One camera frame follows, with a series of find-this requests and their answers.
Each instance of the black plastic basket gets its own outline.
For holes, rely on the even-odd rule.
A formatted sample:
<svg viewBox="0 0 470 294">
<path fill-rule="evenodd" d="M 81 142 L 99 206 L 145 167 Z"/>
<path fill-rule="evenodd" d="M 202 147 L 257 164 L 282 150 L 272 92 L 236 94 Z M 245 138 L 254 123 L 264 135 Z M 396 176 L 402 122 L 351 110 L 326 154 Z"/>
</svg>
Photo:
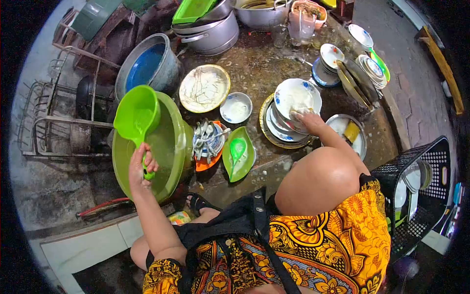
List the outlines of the black plastic basket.
<svg viewBox="0 0 470 294">
<path fill-rule="evenodd" d="M 418 208 L 413 219 L 396 228 L 395 189 L 401 174 L 417 159 L 432 166 L 432 182 L 429 188 L 419 190 Z M 441 136 L 432 143 L 404 151 L 370 173 L 379 180 L 385 195 L 385 214 L 391 221 L 390 262 L 394 262 L 413 249 L 444 215 L 451 184 L 449 142 Z"/>
</svg>

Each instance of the dish sponge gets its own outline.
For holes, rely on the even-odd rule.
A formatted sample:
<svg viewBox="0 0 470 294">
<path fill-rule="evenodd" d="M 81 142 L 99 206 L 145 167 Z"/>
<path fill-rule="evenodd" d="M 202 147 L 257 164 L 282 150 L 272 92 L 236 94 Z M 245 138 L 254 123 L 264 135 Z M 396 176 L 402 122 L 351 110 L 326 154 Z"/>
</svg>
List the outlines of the dish sponge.
<svg viewBox="0 0 470 294">
<path fill-rule="evenodd" d="M 359 132 L 359 127 L 353 121 L 350 120 L 343 135 L 349 140 L 349 142 L 353 143 L 354 141 L 356 141 Z"/>
</svg>

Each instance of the green leaf-shaped dish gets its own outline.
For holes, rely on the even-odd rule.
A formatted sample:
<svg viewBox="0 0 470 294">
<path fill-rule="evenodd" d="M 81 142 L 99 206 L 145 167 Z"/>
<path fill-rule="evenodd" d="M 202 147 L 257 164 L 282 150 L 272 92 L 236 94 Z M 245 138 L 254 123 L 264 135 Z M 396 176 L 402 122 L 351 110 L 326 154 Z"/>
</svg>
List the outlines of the green leaf-shaped dish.
<svg viewBox="0 0 470 294">
<path fill-rule="evenodd" d="M 246 128 L 239 127 L 228 136 L 222 151 L 222 159 L 224 160 L 224 166 L 227 173 L 229 175 L 232 173 L 233 159 L 232 154 L 230 154 L 230 143 L 235 138 L 241 138 L 245 140 L 246 150 L 235 165 L 235 171 L 233 173 L 232 179 L 230 180 L 232 183 L 243 179 L 243 177 L 246 176 L 250 171 L 251 167 L 253 166 L 253 161 L 255 160 L 255 149 L 253 148 L 253 143 L 251 142 L 251 139 L 246 132 Z"/>
</svg>

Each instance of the woman's leg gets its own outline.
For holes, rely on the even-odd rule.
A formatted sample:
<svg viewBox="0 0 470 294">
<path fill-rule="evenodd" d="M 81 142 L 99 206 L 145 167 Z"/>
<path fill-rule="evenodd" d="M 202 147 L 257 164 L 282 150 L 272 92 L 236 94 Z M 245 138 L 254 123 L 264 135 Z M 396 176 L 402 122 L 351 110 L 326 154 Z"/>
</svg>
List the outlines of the woman's leg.
<svg viewBox="0 0 470 294">
<path fill-rule="evenodd" d="M 283 215 L 317 215 L 359 192 L 359 173 L 338 149 L 321 147 L 299 160 L 275 195 Z"/>
<path fill-rule="evenodd" d="M 186 200 L 186 204 L 189 206 L 189 202 L 191 200 L 191 195 L 188 196 Z M 201 214 L 200 217 L 191 221 L 191 223 L 207 223 L 211 219 L 215 218 L 219 215 L 220 211 L 215 210 L 213 208 L 204 207 L 199 210 Z M 147 270 L 147 255 L 149 254 L 149 245 L 145 240 L 145 236 L 138 238 L 131 247 L 131 258 L 134 263 L 143 270 Z"/>
</svg>

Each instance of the pot handle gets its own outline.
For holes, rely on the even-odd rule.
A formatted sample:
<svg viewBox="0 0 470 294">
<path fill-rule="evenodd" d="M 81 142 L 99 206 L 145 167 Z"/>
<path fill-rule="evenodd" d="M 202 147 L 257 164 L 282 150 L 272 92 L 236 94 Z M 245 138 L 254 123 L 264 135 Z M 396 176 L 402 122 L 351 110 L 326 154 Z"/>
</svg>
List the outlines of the pot handle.
<svg viewBox="0 0 470 294">
<path fill-rule="evenodd" d="M 279 2 L 284 2 L 287 7 L 287 0 L 274 0 L 274 4 L 273 4 L 274 10 L 276 10 L 276 6 Z"/>
<path fill-rule="evenodd" d="M 181 43 L 191 43 L 191 42 L 200 40 L 200 39 L 205 38 L 205 37 L 208 37 L 208 36 L 209 36 L 209 34 L 204 33 L 204 34 L 202 34 L 202 35 L 197 35 L 197 36 L 191 37 L 191 38 L 184 38 L 184 39 L 182 38 L 182 39 L 181 39 Z"/>
</svg>

